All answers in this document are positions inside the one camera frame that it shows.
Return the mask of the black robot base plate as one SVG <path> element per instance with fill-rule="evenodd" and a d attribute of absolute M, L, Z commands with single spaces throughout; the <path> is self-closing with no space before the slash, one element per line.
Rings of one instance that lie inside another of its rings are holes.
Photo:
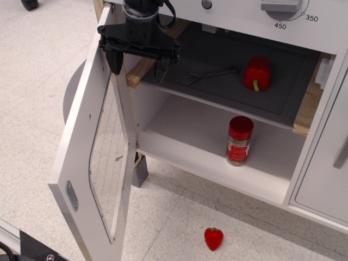
<path fill-rule="evenodd" d="M 20 255 L 18 260 L 68 261 L 55 250 L 20 231 Z"/>

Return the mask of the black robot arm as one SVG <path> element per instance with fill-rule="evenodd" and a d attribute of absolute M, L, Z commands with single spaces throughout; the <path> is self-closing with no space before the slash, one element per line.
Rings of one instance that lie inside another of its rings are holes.
<path fill-rule="evenodd" d="M 169 24 L 161 24 L 159 8 L 166 5 L 173 14 Z M 122 24 L 103 25 L 97 28 L 101 35 L 100 48 L 105 52 L 112 73 L 118 75 L 125 53 L 155 59 L 155 83 L 163 82 L 169 66 L 179 61 L 181 44 L 162 30 L 171 28 L 176 12 L 169 1 L 124 1 Z"/>

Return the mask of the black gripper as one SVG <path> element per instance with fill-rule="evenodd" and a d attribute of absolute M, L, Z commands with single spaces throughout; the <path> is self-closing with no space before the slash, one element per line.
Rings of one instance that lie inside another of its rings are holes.
<path fill-rule="evenodd" d="M 119 75 L 125 53 L 157 60 L 155 84 L 160 84 L 170 65 L 178 64 L 181 44 L 163 30 L 170 29 L 176 22 L 162 24 L 159 15 L 151 21 L 140 22 L 126 18 L 125 23 L 101 25 L 100 48 L 105 52 L 110 70 Z"/>

